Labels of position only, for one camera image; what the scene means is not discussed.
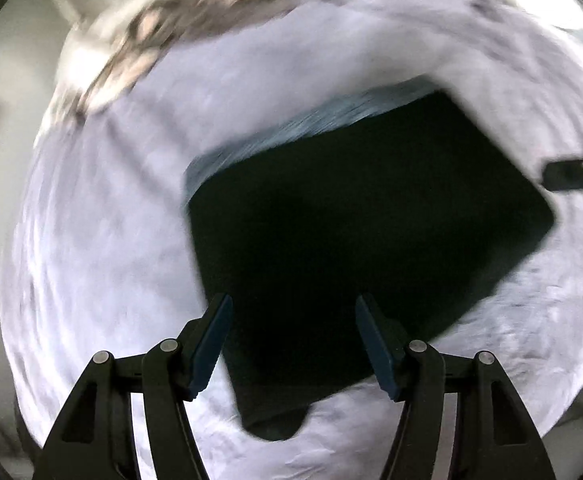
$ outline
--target white cloth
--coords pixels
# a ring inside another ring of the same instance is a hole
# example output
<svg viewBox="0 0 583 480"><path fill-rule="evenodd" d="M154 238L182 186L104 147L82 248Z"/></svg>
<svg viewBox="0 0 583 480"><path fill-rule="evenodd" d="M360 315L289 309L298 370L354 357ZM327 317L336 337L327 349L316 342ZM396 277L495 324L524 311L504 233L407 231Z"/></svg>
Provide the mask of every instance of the white cloth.
<svg viewBox="0 0 583 480"><path fill-rule="evenodd" d="M82 127L43 139L0 270L18 401L42 444L89 358L147 351L203 311L182 219L197 156L339 95L426 74L532 180L583 156L583 49L492 0L306 0L280 20L174 47ZM543 246L433 343L497 354L540 433L583 385L583 192L547 194ZM135 423L142 407L135 399ZM377 478L398 408L374 380L317 402L286 442L240 427L226 370L187 412L214 479ZM140 466L152 477L146 434Z"/></svg>

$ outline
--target white fabric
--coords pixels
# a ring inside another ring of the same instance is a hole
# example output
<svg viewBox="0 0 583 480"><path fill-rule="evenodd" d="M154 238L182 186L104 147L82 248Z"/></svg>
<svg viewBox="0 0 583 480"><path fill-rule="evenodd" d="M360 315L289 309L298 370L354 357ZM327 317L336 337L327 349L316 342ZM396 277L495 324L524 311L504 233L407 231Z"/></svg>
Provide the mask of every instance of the white fabric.
<svg viewBox="0 0 583 480"><path fill-rule="evenodd" d="M182 175L199 155L338 95L427 74L532 180L583 156L583 49L492 0L307 0L280 20L173 48L83 127L36 152L0 272L18 400L43 443L89 358L147 351L203 311ZM583 192L547 194L557 226L446 334L491 349L540 433L583 385ZM135 399L135 423L142 408ZM380 475L398 408L374 380L317 402L286 442L239 425L222 362L187 412L212 479ZM140 466L152 477L146 434Z"/></svg>

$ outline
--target black fabric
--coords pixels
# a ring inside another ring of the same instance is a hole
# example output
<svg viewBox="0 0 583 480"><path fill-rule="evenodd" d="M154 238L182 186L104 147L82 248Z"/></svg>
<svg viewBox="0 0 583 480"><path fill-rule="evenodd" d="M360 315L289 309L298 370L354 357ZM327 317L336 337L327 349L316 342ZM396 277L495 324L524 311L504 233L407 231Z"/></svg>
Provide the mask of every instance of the black fabric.
<svg viewBox="0 0 583 480"><path fill-rule="evenodd" d="M540 193L442 92L238 162L188 213L206 297L235 302L224 358L243 425L260 436L265 420L372 374L358 294L430 340L553 224Z"/></svg>

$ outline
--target black rectangular object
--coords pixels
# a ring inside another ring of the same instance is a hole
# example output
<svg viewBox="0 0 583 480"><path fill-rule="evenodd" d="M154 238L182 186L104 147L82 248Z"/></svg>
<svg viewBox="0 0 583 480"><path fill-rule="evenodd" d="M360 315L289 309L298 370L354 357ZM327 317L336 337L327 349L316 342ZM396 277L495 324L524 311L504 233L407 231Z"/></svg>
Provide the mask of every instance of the black rectangular object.
<svg viewBox="0 0 583 480"><path fill-rule="evenodd" d="M237 162L188 213L208 301L234 300L224 358L248 430L372 375L358 294L431 340L553 225L444 92Z"/></svg>

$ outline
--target crumpled cloth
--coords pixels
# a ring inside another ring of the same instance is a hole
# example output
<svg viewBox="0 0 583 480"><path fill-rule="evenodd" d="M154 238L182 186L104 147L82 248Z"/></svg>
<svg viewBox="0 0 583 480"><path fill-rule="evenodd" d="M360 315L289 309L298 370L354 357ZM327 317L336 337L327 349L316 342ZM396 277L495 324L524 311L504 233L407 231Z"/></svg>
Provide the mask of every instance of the crumpled cloth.
<svg viewBox="0 0 583 480"><path fill-rule="evenodd" d="M83 120L131 88L176 41L266 22L294 0L126 0L78 23L60 54L57 85L34 145L54 124Z"/></svg>
<svg viewBox="0 0 583 480"><path fill-rule="evenodd" d="M0 268L18 402L42 444L89 358L146 352L204 301L183 218L200 156L339 96L427 75L531 180L583 157L583 48L495 0L303 0L285 17L173 46L134 88L40 142ZM542 247L432 343L490 349L541 434L583 385L583 192L546 194ZM399 407L373 378L312 406L292 439L242 430L222 363L186 406L215 479L378 478ZM153 477L134 399L144 478Z"/></svg>

